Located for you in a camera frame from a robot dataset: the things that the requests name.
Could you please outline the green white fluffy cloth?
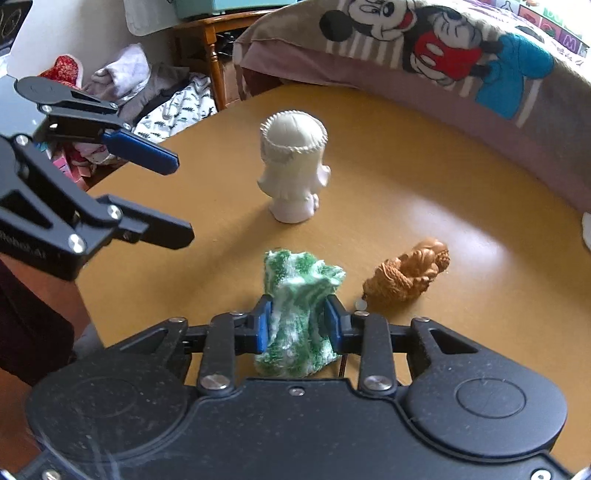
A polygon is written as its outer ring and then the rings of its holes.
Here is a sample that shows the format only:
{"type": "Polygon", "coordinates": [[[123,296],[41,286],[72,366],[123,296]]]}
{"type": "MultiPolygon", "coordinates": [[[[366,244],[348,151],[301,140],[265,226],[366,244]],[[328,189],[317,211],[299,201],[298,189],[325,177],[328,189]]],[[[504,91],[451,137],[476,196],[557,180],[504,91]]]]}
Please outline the green white fluffy cloth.
{"type": "Polygon", "coordinates": [[[324,326],[324,302],[346,278],[342,267],[329,265],[308,252],[266,252],[264,293],[273,297],[269,343],[256,356],[263,377],[304,378],[339,358],[324,326]]]}

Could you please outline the white ceramic figurine container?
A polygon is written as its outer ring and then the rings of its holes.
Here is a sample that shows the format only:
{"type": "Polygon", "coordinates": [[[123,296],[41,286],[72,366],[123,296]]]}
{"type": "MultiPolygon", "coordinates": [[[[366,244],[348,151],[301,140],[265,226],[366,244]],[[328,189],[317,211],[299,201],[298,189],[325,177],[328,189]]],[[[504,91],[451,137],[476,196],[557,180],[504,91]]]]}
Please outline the white ceramic figurine container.
{"type": "Polygon", "coordinates": [[[270,197],[271,214],[284,224],[311,219],[331,178],[325,125],[307,112],[284,110],[263,121],[259,137],[264,170],[257,185],[270,197]]]}

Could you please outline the pile of clothes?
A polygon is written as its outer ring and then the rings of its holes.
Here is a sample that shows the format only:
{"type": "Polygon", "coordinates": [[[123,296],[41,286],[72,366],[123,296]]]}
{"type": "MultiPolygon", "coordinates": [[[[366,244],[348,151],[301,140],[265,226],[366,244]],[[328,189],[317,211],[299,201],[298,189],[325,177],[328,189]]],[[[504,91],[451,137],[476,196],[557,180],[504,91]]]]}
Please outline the pile of clothes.
{"type": "Polygon", "coordinates": [[[121,50],[82,90],[116,104],[132,132],[154,144],[217,113],[208,76],[187,67],[151,64],[139,44],[121,50]]]}

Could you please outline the orange carved toad figurine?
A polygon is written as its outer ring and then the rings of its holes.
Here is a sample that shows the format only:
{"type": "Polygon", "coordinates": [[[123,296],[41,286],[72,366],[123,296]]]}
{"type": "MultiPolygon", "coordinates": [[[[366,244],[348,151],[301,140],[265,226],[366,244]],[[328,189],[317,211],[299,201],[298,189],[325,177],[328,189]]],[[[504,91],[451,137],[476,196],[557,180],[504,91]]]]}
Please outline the orange carved toad figurine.
{"type": "Polygon", "coordinates": [[[403,254],[382,261],[363,281],[368,306],[394,307],[418,300],[450,266],[448,245],[427,238],[403,254]]]}

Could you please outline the red patterned cloth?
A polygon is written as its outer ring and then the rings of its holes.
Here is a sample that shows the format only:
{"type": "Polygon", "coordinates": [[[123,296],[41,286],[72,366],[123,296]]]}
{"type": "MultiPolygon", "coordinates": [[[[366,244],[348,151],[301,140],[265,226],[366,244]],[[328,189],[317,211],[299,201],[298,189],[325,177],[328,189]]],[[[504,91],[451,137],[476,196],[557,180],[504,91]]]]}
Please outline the red patterned cloth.
{"type": "Polygon", "coordinates": [[[72,55],[62,54],[56,58],[52,67],[40,73],[39,76],[70,88],[80,89],[83,80],[83,66],[72,55]]]}

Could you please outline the white plastic lid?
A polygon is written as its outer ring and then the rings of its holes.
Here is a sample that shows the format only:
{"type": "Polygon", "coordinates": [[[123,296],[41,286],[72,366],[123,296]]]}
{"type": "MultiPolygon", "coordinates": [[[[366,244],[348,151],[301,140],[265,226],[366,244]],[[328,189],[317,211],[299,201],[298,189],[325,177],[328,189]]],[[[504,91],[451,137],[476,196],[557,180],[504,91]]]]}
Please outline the white plastic lid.
{"type": "Polygon", "coordinates": [[[151,35],[180,24],[169,0],[123,0],[129,32],[138,37],[151,35]]]}

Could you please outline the teal plastic storage box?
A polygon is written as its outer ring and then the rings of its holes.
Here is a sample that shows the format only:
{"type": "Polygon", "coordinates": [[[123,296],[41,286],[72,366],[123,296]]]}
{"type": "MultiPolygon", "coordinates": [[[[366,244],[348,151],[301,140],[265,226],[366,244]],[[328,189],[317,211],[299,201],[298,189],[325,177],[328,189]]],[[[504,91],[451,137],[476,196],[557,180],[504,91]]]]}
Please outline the teal plastic storage box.
{"type": "Polygon", "coordinates": [[[172,4],[179,19],[188,19],[227,11],[283,7],[294,4],[294,0],[175,0],[172,4]]]}

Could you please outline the wooden side table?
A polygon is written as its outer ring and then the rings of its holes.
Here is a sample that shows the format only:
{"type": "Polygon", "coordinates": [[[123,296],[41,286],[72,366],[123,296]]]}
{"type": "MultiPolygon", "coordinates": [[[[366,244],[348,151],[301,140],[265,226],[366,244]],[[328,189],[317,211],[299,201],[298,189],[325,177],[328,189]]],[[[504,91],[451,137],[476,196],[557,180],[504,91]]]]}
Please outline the wooden side table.
{"type": "Polygon", "coordinates": [[[209,17],[201,16],[184,21],[170,30],[172,59],[176,66],[207,74],[218,111],[228,106],[222,61],[216,49],[217,36],[226,32],[249,28],[274,8],[238,11],[209,17]]]}

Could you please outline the purple bed sheet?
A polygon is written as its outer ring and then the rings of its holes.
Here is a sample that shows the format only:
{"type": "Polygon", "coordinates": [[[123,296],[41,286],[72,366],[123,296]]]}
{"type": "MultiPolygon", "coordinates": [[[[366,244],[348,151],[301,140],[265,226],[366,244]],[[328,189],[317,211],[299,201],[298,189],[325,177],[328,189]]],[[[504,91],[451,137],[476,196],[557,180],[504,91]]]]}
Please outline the purple bed sheet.
{"type": "Polygon", "coordinates": [[[590,176],[491,110],[412,74],[372,62],[308,50],[281,41],[239,42],[233,48],[245,97],[283,81],[349,87],[405,105],[481,140],[526,169],[580,212],[590,210],[590,176]]]}

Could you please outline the crumpled white tissue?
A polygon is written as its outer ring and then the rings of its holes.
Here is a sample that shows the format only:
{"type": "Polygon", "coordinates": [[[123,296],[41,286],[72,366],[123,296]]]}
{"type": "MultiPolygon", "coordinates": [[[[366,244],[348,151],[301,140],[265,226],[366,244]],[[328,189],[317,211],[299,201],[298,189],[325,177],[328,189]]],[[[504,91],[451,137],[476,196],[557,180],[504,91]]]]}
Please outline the crumpled white tissue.
{"type": "Polygon", "coordinates": [[[582,240],[586,248],[591,251],[591,213],[585,212],[581,218],[582,240]]]}

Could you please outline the Mickey Mouse blanket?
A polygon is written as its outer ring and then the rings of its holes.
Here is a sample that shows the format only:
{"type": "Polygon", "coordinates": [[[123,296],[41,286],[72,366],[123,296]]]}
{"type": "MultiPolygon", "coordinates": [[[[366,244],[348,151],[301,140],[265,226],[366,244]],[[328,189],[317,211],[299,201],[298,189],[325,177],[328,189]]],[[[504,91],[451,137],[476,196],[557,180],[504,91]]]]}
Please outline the Mickey Mouse blanket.
{"type": "Polygon", "coordinates": [[[479,1],[300,1],[238,37],[368,61],[487,107],[558,156],[590,150],[590,76],[541,27],[479,1]]]}

